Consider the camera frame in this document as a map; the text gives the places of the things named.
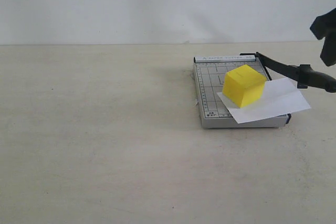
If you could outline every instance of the black handle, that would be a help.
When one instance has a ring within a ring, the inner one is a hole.
[[[300,65],[298,83],[309,87],[325,89],[326,92],[336,93],[336,79],[314,71],[310,65]]]

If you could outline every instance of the white paper sheet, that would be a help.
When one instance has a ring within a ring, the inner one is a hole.
[[[267,81],[262,97],[243,108],[239,108],[221,92],[217,95],[237,123],[273,118],[311,108],[289,78]]]

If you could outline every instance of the yellow cube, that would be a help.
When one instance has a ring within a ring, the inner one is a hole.
[[[225,74],[223,94],[242,108],[261,98],[266,80],[249,65],[243,65]]]

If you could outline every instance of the white wall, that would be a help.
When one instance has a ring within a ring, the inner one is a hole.
[[[335,0],[0,0],[0,44],[315,40]]]

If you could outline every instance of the paper cutter base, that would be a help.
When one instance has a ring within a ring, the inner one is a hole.
[[[195,57],[193,73],[203,128],[283,127],[289,122],[288,114],[241,124],[234,120],[216,93],[222,91],[225,73],[244,64],[270,80],[267,70],[257,57]]]

